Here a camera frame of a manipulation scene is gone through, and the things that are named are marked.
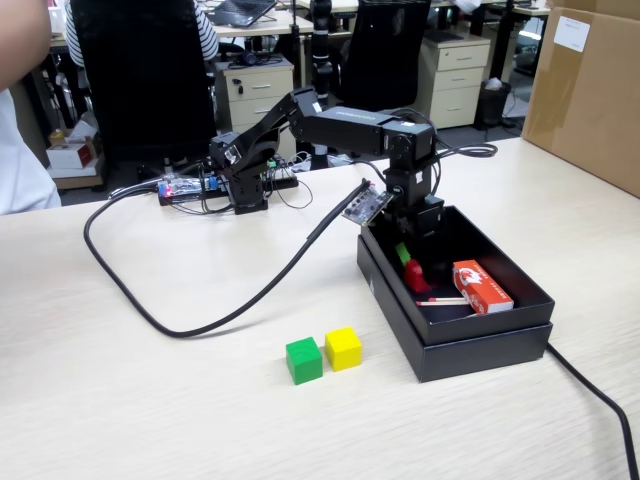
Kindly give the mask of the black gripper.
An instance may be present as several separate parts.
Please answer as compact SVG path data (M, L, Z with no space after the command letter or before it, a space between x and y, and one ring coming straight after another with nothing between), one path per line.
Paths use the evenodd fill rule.
M398 243L394 249L403 269L412 259L405 243L423 241L421 266L429 284L444 284L449 278L448 235L436 233L441 228L444 210L444 200L433 195L410 206L402 206L401 198L396 196L383 208L382 218L377 221L378 242Z

